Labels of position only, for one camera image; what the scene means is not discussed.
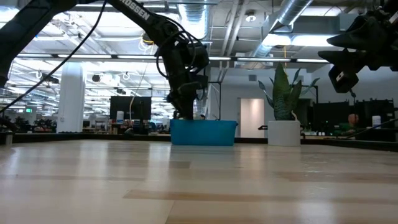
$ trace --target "robotic arm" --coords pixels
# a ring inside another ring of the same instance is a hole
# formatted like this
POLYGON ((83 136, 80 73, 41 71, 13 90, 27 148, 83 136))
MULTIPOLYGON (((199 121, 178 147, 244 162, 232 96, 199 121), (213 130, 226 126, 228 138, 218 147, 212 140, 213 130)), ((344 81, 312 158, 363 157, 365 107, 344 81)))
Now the robotic arm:
MULTIPOLYGON (((7 74, 14 58, 51 21, 53 16, 77 4, 96 0, 31 0, 0 29, 0 88, 8 81, 7 74)), ((162 57, 170 84, 167 100, 181 117, 193 119, 196 91, 207 87, 207 77, 197 73, 209 64, 204 45, 171 19, 154 14, 135 0, 108 0, 113 7, 142 27, 158 45, 156 56, 162 57)))
POLYGON ((349 92, 358 82, 356 74, 365 66, 372 71, 380 67, 398 71, 398 1, 388 0, 383 7, 358 16, 344 34, 328 39, 328 43, 345 48, 318 53, 334 65, 329 77, 337 93, 349 92))

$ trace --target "ceiling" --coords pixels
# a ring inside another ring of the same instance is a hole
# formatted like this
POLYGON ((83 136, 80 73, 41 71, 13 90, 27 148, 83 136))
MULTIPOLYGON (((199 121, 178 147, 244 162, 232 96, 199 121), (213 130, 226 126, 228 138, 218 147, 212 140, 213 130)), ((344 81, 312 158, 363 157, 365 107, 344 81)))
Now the ceiling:
MULTIPOLYGON (((308 7, 302 16, 328 16, 335 17, 342 10, 352 6, 358 1, 338 1, 338 0, 315 0, 308 7)), ((162 7, 162 2, 150 3, 146 6, 162 7)), ((203 43, 208 45, 210 55, 221 55, 223 40, 226 35, 226 25, 231 19, 231 7, 233 1, 207 1, 209 8, 206 16, 206 24, 196 24, 193 26, 189 21, 184 20, 183 16, 175 14, 174 11, 164 11, 162 14, 181 24, 185 25, 193 35, 202 38, 203 43)), ((250 1, 247 10, 254 10, 256 20, 247 22, 243 20, 238 32, 238 40, 234 42, 232 55, 236 53, 252 52, 263 40, 262 27, 266 16, 272 12, 277 12, 280 8, 281 1, 250 1)), ((38 36, 23 50, 28 54, 69 54, 81 41, 82 38, 90 31, 95 23, 100 7, 91 7, 91 11, 85 11, 85 8, 77 7, 63 14, 59 14, 38 34, 38 36)), ((9 19, 11 19, 18 10, 10 6, 0 7, 0 27, 2 27, 9 19)), ((77 54, 147 54, 153 55, 157 50, 156 46, 143 44, 141 35, 143 30, 129 20, 126 16, 108 7, 104 12, 98 27, 93 35, 87 40, 77 54)), ((273 57, 287 58, 318 58, 319 50, 332 50, 333 47, 311 47, 311 46, 294 46, 287 45, 285 47, 274 47, 270 54, 273 57)), ((12 90, 10 94, 4 97, 3 104, 6 104, 18 94, 37 83, 40 76, 51 71, 57 66, 59 61, 51 60, 23 60, 15 59, 12 70, 10 71, 9 84, 18 86, 12 90)), ((155 63, 145 62, 87 62, 82 61, 87 72, 87 89, 86 89, 86 105, 85 113, 109 113, 106 107, 109 105, 109 97, 118 95, 112 85, 116 85, 127 91, 127 95, 142 96, 159 96, 165 97, 168 93, 169 85, 167 80, 160 76, 157 72, 155 63), (100 75, 104 77, 100 82, 93 82, 92 76, 100 75), (136 93, 140 79, 143 77, 140 89, 136 93), (93 106, 92 101, 99 101, 101 104, 93 106)), ((310 69, 311 64, 303 64, 301 67, 310 69)), ((62 81, 62 70, 55 73, 54 77, 62 81)), ((60 86, 58 84, 46 83, 51 88, 40 87, 34 91, 34 95, 30 95, 22 105, 30 101, 38 102, 36 104, 47 103, 53 104, 52 108, 41 110, 43 114, 52 114, 57 112, 58 94, 60 86)), ((156 108, 162 108, 160 115, 172 113, 172 107, 161 101, 161 105, 156 108)))

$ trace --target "potted plant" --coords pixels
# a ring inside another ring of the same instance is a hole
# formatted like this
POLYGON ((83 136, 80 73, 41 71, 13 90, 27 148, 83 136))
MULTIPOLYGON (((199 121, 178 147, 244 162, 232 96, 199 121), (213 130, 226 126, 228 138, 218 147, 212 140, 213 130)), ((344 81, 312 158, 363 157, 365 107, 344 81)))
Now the potted plant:
POLYGON ((279 63, 274 79, 270 78, 274 86, 272 97, 267 93, 266 86, 259 81, 260 89, 266 94, 268 103, 274 109, 275 121, 268 122, 268 144, 272 146, 300 145, 300 122, 297 121, 293 110, 300 96, 306 94, 319 80, 315 79, 302 91, 302 81, 296 83, 300 70, 296 71, 292 84, 289 84, 284 68, 279 63))

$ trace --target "ductwork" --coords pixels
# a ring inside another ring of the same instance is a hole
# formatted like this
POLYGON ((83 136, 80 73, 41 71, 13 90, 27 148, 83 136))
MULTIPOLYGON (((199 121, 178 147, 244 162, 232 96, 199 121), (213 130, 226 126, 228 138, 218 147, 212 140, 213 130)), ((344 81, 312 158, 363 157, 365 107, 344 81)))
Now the ductwork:
MULTIPOLYGON (((264 40, 267 39, 270 30, 281 28, 283 26, 292 26, 297 18, 299 18, 299 16, 303 13, 303 11, 312 3, 312 1, 313 0, 284 0, 281 4, 280 11, 277 12, 276 18, 273 19, 271 15, 266 19, 265 23, 268 24, 268 28, 267 36, 264 40)), ((273 48, 273 45, 265 45, 263 44, 264 42, 267 41, 262 41, 257 49, 251 54, 252 57, 267 56, 267 54, 273 48)))
POLYGON ((208 32, 210 7, 206 4, 179 4, 178 11, 182 25, 197 39, 203 39, 208 32))

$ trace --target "blue plastic tub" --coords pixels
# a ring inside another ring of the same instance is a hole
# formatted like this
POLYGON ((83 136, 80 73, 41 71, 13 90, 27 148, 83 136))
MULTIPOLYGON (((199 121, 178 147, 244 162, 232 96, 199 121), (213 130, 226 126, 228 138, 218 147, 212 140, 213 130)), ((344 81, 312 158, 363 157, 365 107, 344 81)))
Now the blue plastic tub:
POLYGON ((236 121, 177 120, 170 122, 172 144, 233 146, 236 121))

